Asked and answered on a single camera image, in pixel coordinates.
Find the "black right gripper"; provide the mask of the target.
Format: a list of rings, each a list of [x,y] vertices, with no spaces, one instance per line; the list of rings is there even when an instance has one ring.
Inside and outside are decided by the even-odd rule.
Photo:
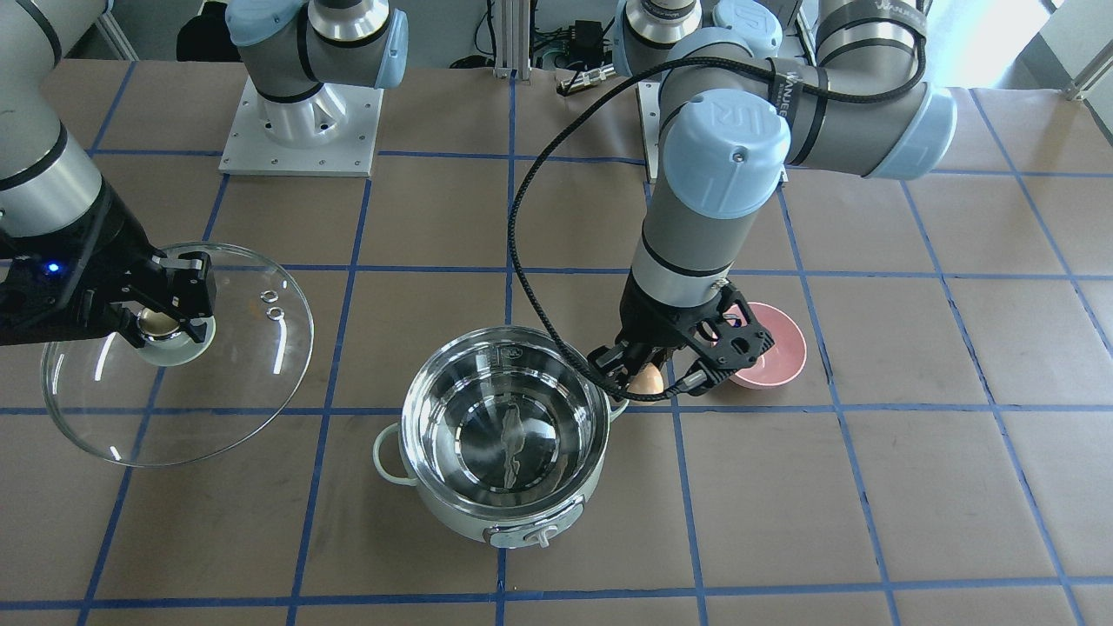
[[[83,217],[41,236],[3,235],[3,345],[104,338],[147,345],[124,303],[158,310],[195,343],[210,338],[215,278],[207,252],[164,256],[108,183]]]

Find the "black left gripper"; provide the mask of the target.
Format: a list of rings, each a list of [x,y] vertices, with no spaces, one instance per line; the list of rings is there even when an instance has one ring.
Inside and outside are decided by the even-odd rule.
[[[588,354],[588,364],[608,384],[628,388],[636,366],[652,362],[652,391],[667,392],[670,388],[684,392],[683,382],[668,383],[668,369],[678,351],[692,349],[696,359],[709,366],[723,366],[727,358],[715,353],[710,345],[696,340],[696,327],[703,322],[720,317],[723,313],[723,288],[712,288],[703,304],[692,309],[676,309],[659,302],[641,288],[636,277],[629,274],[623,297],[619,305],[621,329],[615,336],[615,345],[602,345]]]

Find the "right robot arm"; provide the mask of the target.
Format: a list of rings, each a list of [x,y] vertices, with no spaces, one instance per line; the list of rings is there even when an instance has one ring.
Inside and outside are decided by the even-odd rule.
[[[3,345],[214,336],[210,255],[167,253],[50,104],[45,76],[107,1],[3,3]],[[407,16],[386,1],[230,1],[248,71],[228,173],[370,173],[380,90],[402,82]]]

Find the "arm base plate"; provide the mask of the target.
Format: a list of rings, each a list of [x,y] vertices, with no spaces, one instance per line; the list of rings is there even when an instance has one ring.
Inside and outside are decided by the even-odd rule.
[[[639,111],[641,134],[643,134],[646,178],[650,185],[656,185],[660,163],[659,133],[661,114],[659,102],[657,101],[659,91],[659,82],[640,82],[636,85],[637,111]]]
[[[324,84],[303,102],[270,102],[246,82],[218,168],[230,176],[370,177],[383,99],[382,89]]]

